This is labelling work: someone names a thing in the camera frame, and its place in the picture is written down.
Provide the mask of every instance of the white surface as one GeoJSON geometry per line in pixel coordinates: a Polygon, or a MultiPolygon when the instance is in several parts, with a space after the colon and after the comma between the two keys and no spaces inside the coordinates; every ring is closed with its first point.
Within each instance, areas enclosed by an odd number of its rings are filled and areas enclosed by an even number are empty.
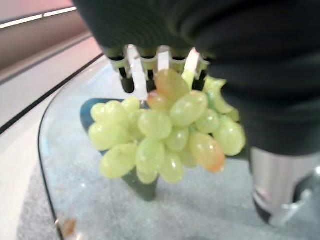
{"type": "Polygon", "coordinates": [[[55,94],[0,135],[0,240],[14,240],[38,158],[41,118],[55,94]]]}
{"type": "MultiPolygon", "coordinates": [[[[100,53],[89,38],[12,80],[11,88],[0,86],[0,119],[47,92],[100,53]]],[[[54,97],[31,110],[0,135],[0,240],[15,240],[29,181],[38,157],[38,130],[42,116],[54,97]]]]}
{"type": "Polygon", "coordinates": [[[100,53],[91,37],[0,85],[0,127],[100,53]]]}
{"type": "Polygon", "coordinates": [[[21,16],[49,12],[72,7],[71,0],[3,0],[0,8],[0,23],[21,16]]]}

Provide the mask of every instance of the wall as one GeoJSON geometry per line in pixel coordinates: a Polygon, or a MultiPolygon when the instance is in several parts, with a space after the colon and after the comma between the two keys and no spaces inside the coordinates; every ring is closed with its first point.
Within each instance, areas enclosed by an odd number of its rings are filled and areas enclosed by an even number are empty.
{"type": "Polygon", "coordinates": [[[78,11],[0,29],[0,71],[86,31],[78,11]]]}

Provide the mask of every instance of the glass table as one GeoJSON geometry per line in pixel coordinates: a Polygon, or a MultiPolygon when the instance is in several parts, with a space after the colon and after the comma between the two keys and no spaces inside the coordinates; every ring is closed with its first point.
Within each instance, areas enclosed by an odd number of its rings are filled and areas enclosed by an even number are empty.
{"type": "MultiPolygon", "coordinates": [[[[129,49],[133,94],[102,57],[77,75],[53,99],[39,131],[38,147],[52,214],[62,240],[318,240],[320,192],[284,227],[271,227],[253,205],[246,161],[228,159],[220,174],[187,169],[182,182],[159,179],[156,199],[141,200],[121,179],[99,172],[94,150],[80,121],[89,99],[146,98],[140,60],[129,49]]],[[[159,55],[166,66],[166,53],[159,55]]]]}

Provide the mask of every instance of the silver metal cylinder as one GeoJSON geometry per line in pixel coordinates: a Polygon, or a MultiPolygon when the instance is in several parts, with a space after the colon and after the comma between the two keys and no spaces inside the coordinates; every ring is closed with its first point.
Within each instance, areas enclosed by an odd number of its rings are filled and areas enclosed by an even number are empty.
{"type": "Polygon", "coordinates": [[[320,166],[320,154],[286,156],[252,147],[250,160],[257,207],[269,214],[269,224],[283,225],[312,195],[306,187],[294,200],[299,183],[320,166]]]}

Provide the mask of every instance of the floor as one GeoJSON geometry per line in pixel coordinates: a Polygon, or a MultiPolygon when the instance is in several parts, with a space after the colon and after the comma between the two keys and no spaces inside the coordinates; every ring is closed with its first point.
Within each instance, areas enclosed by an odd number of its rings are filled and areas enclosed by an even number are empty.
{"type": "Polygon", "coordinates": [[[0,239],[15,240],[23,202],[38,157],[38,130],[56,92],[0,136],[0,239]]]}

